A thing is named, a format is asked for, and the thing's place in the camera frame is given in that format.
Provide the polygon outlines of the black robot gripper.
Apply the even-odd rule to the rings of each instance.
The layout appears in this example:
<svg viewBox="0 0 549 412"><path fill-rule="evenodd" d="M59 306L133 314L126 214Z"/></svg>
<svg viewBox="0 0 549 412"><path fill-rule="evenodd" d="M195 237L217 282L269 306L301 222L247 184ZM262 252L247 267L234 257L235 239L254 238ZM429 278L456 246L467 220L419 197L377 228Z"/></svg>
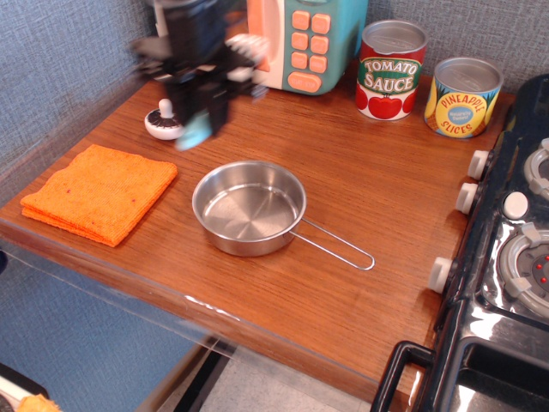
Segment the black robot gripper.
<svg viewBox="0 0 549 412"><path fill-rule="evenodd" d="M168 99L186 127L202 111L197 85L191 80L219 82L209 88L206 108L212 135L228 121L230 95L260 99L268 91L256 70L267 57L268 41L258 35L227 36L228 8L156 8L157 34L130 44L139 70L167 84Z"/></svg>

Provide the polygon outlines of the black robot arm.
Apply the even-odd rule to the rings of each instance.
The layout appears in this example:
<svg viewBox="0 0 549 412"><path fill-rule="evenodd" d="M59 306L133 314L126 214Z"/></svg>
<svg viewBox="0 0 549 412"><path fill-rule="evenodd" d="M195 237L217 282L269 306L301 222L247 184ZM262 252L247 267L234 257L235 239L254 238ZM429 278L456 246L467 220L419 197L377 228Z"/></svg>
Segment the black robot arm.
<svg viewBox="0 0 549 412"><path fill-rule="evenodd" d="M254 79L267 56L260 36L226 36L231 1L155 1L157 34L134 41L137 69L161 82L183 126L181 149L218 134L228 121L232 99L254 98L267 89Z"/></svg>

